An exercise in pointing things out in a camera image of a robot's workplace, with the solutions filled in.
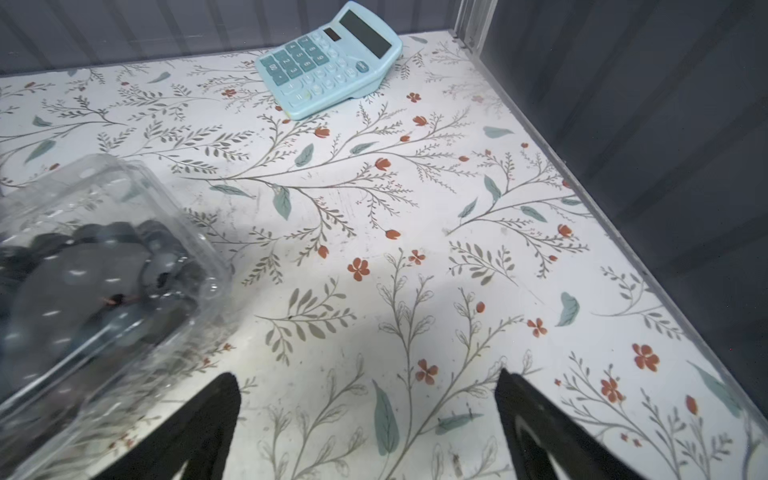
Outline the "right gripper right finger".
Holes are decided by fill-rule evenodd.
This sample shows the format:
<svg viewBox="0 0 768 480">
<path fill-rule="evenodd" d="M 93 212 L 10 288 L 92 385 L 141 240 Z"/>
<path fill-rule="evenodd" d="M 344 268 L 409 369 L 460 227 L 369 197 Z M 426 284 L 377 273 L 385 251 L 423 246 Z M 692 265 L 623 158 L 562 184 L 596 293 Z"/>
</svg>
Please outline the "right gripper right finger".
<svg viewBox="0 0 768 480">
<path fill-rule="evenodd" d="M 519 374 L 503 369 L 494 399 L 519 479 L 639 479 L 641 476 L 598 443 Z"/>
</svg>

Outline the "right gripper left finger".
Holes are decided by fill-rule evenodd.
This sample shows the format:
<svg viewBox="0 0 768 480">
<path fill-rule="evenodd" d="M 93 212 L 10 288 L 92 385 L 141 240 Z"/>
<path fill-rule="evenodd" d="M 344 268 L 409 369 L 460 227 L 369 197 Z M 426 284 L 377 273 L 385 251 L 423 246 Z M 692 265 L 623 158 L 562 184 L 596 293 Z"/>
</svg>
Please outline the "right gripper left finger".
<svg viewBox="0 0 768 480">
<path fill-rule="evenodd" d="M 240 408 L 237 379 L 223 373 L 96 477 L 221 479 Z"/>
</svg>

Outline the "clear box blueberries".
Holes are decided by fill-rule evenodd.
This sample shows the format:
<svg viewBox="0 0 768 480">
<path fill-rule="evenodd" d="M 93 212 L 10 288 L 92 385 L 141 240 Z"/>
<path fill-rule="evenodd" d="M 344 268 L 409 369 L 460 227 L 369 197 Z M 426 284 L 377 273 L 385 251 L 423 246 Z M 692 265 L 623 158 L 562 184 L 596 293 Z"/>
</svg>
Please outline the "clear box blueberries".
<svg viewBox="0 0 768 480">
<path fill-rule="evenodd" d="M 1 475 L 81 477 L 224 334 L 232 275 L 141 162 L 1 200 Z"/>
</svg>

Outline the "light blue calculator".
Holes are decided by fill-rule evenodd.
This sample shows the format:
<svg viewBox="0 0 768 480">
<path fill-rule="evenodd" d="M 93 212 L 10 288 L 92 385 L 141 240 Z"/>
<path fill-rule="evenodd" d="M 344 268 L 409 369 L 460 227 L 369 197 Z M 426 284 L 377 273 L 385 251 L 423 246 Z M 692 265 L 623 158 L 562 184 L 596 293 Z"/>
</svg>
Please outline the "light blue calculator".
<svg viewBox="0 0 768 480">
<path fill-rule="evenodd" d="M 283 112 L 302 120 L 378 90 L 402 48 L 383 19 L 349 1 L 329 23 L 269 50 L 254 65 Z"/>
</svg>

